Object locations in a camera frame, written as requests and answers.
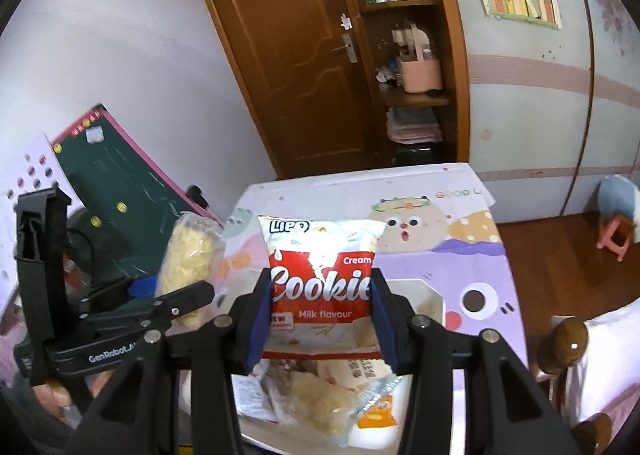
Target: wall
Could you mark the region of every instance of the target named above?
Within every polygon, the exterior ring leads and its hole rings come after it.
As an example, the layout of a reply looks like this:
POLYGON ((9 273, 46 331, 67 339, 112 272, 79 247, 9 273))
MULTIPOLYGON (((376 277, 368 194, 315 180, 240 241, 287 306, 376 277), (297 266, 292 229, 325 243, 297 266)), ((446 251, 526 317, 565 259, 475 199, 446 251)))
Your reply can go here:
POLYGON ((640 181, 640 32, 620 0, 587 0, 593 26, 594 91, 591 124, 578 178, 565 214, 596 209, 607 175, 640 181))
POLYGON ((97 102, 222 218, 275 178, 204 0, 22 0, 0 37, 0 157, 97 102))
POLYGON ((562 30, 490 18, 481 0, 458 0, 471 83, 470 163, 497 200, 498 221, 557 216, 565 202, 565 214, 584 211, 605 174, 634 167, 638 31, 622 12, 606 14, 606 24, 605 8, 588 2, 593 101, 585 0, 558 0, 562 30), (614 27, 618 15, 623 34, 614 27))
POLYGON ((558 0, 562 30, 490 18, 481 0, 458 3, 469 54, 470 163, 497 201, 494 217, 558 215, 588 114, 584 0, 558 0))

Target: blue gripper pad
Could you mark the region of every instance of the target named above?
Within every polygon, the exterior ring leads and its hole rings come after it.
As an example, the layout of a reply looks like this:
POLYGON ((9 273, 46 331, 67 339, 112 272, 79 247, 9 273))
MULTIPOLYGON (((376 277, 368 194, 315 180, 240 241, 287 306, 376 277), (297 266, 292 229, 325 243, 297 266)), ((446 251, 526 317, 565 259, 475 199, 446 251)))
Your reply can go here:
POLYGON ((127 292, 133 298, 143 298, 145 296, 153 296, 156 293, 158 285, 158 275, 147 276, 146 278, 138 278, 134 280, 127 292))
POLYGON ((397 375, 414 371, 414 345, 409 330, 413 310, 409 302, 392 294, 380 269, 371 270, 371 320, 385 363, 397 375))
POLYGON ((263 269, 254 291, 239 297, 230 310, 236 321, 234 362, 237 373, 251 374, 262 358, 271 321, 271 270, 263 269))

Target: pink basket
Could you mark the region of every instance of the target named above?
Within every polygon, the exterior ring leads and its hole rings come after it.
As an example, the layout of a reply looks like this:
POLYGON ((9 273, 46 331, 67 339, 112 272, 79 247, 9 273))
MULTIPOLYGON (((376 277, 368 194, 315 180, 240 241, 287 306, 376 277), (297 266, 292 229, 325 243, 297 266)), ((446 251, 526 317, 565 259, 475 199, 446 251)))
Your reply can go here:
POLYGON ((398 66, 402 74, 402 85, 407 94, 421 94, 428 90, 442 89, 442 74, 438 60, 425 61, 422 56, 422 45, 418 43, 418 31, 411 24, 414 34, 414 45, 417 60, 409 56, 398 56, 398 66))

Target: screw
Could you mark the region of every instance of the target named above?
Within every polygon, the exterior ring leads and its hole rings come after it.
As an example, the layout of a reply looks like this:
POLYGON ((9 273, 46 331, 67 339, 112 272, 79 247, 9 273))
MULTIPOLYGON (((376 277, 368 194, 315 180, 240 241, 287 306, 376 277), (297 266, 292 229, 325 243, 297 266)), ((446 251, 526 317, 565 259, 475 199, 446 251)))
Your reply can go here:
POLYGON ((418 327, 418 329, 426 329, 431 324, 431 320, 424 314, 416 314, 411 318, 411 323, 414 327, 418 327))
POLYGON ((213 324, 221 329, 228 327, 233 322, 234 321, 229 314, 220 314, 220 316, 213 318, 213 324))
POLYGON ((497 343, 500 339, 500 334, 493 329, 487 329, 482 331, 482 339, 487 343, 497 343))
POLYGON ((151 343, 151 344, 158 343, 161 337, 162 337, 162 334, 160 333, 159 330, 156 330, 156 329, 148 330, 145 333, 145 341, 147 343, 151 343))

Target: pink stool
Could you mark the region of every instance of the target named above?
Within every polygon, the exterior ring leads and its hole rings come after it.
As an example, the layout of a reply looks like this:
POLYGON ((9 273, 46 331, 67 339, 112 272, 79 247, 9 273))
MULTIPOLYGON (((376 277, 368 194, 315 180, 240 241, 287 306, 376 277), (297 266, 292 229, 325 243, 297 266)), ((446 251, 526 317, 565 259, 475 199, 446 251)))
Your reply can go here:
POLYGON ((631 235, 634 233, 634 223, 626 218, 622 213, 616 213, 611 217, 609 222, 604 223, 601 219, 598 223, 598 234, 600 239, 596 244, 598 249, 607 247, 610 251, 618 255, 618 261, 622 261, 625 256, 626 250, 631 244, 631 235), (620 234, 625 237, 625 243, 618 245, 613 241, 613 234, 619 231, 620 234))

